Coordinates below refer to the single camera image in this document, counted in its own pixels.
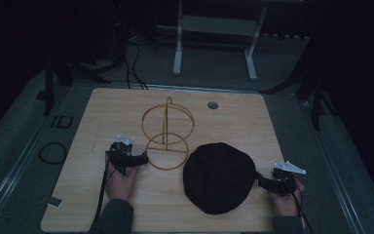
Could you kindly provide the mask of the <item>person's right hand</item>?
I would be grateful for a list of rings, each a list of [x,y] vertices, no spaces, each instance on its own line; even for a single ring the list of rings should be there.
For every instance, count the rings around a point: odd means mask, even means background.
[[[305,186],[296,180],[297,189],[292,194],[280,196],[273,192],[268,195],[272,199],[275,211],[279,216],[300,216],[302,205],[302,192]]]

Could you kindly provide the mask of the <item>gold wire hat stand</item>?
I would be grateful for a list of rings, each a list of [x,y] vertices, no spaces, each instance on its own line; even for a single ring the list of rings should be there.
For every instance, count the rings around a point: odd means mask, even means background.
[[[163,109],[163,117],[162,117],[162,124],[161,130],[153,135],[149,136],[146,130],[146,119],[147,116],[156,109]],[[172,133],[169,130],[169,117],[170,112],[172,110],[177,110],[188,117],[191,122],[191,128],[189,132],[182,136],[181,134]],[[143,134],[147,137],[148,142],[145,146],[145,151],[150,153],[152,151],[163,151],[163,152],[172,152],[172,153],[179,153],[183,155],[183,159],[180,163],[170,167],[163,167],[159,166],[158,164],[154,163],[152,160],[149,160],[149,164],[157,170],[160,171],[173,171],[175,169],[180,168],[185,164],[188,159],[190,153],[190,146],[187,142],[187,138],[194,132],[195,130],[195,118],[192,112],[181,104],[174,103],[172,97],[167,97],[166,101],[161,104],[154,105],[147,109],[142,117],[141,117],[141,130]]]

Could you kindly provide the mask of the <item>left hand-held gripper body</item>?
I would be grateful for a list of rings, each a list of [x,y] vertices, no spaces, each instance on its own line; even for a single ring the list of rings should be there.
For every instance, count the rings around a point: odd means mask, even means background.
[[[108,151],[109,162],[118,170],[123,176],[127,173],[127,167],[133,166],[132,143],[133,137],[118,136]]]

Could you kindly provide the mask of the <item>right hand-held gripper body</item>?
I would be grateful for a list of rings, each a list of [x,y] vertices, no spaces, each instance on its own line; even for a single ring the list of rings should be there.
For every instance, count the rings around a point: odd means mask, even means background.
[[[272,171],[275,183],[273,192],[280,196],[286,196],[289,193],[293,193],[297,189],[294,175],[305,175],[306,173],[305,169],[301,169],[289,161],[275,163]]]

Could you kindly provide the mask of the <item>white metal desk frame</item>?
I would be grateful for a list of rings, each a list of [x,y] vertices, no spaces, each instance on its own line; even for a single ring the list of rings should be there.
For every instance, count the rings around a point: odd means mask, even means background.
[[[174,75],[179,75],[181,73],[183,56],[182,34],[184,31],[237,35],[251,38],[251,42],[243,51],[243,54],[248,78],[250,81],[255,81],[257,79],[257,74],[253,61],[253,53],[260,36],[267,10],[267,7],[262,7],[258,14],[258,19],[227,19],[193,16],[183,13],[183,0],[178,0],[176,47],[172,73]]]

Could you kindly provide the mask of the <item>grey tape piece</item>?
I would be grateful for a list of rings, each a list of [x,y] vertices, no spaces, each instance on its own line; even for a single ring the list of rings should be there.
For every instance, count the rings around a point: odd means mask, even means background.
[[[62,205],[63,201],[61,199],[55,198],[55,197],[48,197],[47,198],[47,204],[53,207],[59,208]]]

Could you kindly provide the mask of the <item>black tripod stand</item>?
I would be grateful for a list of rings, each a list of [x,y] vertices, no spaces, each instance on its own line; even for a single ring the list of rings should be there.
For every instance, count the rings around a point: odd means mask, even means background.
[[[321,103],[329,104],[327,100],[323,99],[323,79],[324,68],[321,65],[309,66],[297,63],[288,79],[270,89],[260,91],[260,94],[272,95],[299,83],[300,86],[295,96],[300,101],[307,101],[312,98],[311,121],[315,129],[319,131],[319,116],[322,113]]]
[[[65,55],[47,56],[45,60],[45,90],[39,93],[39,98],[45,101],[44,115],[48,116],[55,104],[54,76],[57,77],[62,85],[70,86],[73,82],[70,71],[75,70],[97,83],[110,84],[111,81],[101,78],[100,74],[113,70],[123,62],[122,58],[117,58],[105,66],[87,68],[80,62],[74,61]]]

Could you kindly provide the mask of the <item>person's left hand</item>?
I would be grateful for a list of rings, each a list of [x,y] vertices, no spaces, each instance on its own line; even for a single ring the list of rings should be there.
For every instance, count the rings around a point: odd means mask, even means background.
[[[117,172],[115,167],[108,164],[108,177],[105,192],[110,200],[121,199],[128,201],[131,197],[139,167],[132,168],[128,175]]]

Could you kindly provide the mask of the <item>black hat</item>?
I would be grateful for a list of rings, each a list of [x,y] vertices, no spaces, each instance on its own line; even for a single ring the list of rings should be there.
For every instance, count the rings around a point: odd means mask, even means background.
[[[187,198],[208,215],[222,215],[237,208],[255,181],[253,160],[223,142],[201,145],[183,168]]]

